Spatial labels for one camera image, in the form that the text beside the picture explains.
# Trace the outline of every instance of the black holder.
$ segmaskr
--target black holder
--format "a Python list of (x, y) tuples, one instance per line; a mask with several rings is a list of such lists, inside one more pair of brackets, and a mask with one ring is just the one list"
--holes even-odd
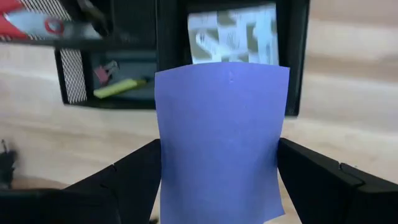
[[(64, 190), (0, 190), (0, 223), (148, 224), (160, 157), (156, 139)], [(277, 160), (303, 224), (397, 223), (398, 185), (284, 138)]]
[(155, 140), (63, 190), (0, 190), (0, 223), (148, 224), (160, 175)]
[[(59, 1), (64, 5), (64, 12), (67, 11), (72, 19), (84, 20), (76, 1)], [(52, 45), (56, 48), (55, 58), (64, 104), (109, 109), (155, 109), (153, 83), (145, 90), (130, 91), (130, 95), (122, 97), (111, 96), (100, 100), (93, 96), (94, 89), (98, 88), (93, 74), (93, 69), (98, 64), (96, 58), (106, 58), (109, 54), (125, 54), (123, 66), (132, 67), (132, 73), (148, 71), (150, 78), (153, 78), (154, 74), (150, 73), (150, 70), (162, 71), (192, 63), (187, 30), (189, 13), (275, 2), (279, 62), (281, 66), (290, 67), (285, 115), (299, 114), (310, 0), (265, 2), (261, 0), (92, 0), (92, 2), (111, 19), (114, 35), (104, 40), (84, 41), (11, 40), (24, 44)]]

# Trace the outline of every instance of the black shelf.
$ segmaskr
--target black shelf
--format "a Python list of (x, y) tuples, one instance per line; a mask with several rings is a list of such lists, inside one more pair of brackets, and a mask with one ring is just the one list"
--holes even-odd
[[(73, 19), (82, 19), (74, 1), (59, 0)], [(154, 52), (156, 71), (192, 63), (187, 17), (193, 12), (216, 11), (249, 7), (275, 2), (279, 62), (290, 68), (286, 116), (297, 116), (300, 107), (305, 44), (307, 40), (310, 0), (92, 0), (108, 10), (116, 34), (128, 33), (128, 38), (114, 35), (104, 40), (11, 40), (11, 42), (55, 47), (58, 75), (63, 102), (66, 105), (106, 109), (155, 109), (154, 99), (93, 96), (93, 57), (110, 52)]]

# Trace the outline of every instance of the wooden surface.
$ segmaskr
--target wooden surface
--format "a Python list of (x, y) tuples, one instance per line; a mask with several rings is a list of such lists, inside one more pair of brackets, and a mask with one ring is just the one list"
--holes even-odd
[[(398, 183), (396, 9), (396, 0), (312, 1), (301, 112), (282, 135)], [(159, 137), (154, 111), (63, 106), (51, 48), (0, 45), (0, 103), (20, 187), (64, 187)], [(286, 215), (269, 223), (300, 223), (280, 184)]]

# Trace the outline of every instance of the red scissors handle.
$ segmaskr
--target red scissors handle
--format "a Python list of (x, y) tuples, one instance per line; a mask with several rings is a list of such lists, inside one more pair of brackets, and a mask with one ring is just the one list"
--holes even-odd
[(0, 0), (0, 35), (17, 38), (28, 38), (28, 35), (14, 27), (5, 17), (4, 13), (23, 9), (24, 5), (19, 0)]

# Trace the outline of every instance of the red and white object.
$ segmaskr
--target red and white object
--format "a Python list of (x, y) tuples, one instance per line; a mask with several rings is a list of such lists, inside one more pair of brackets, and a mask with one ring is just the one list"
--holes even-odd
[(39, 12), (30, 12), (18, 0), (0, 0), (0, 35), (50, 39), (101, 39), (90, 23), (64, 21)]

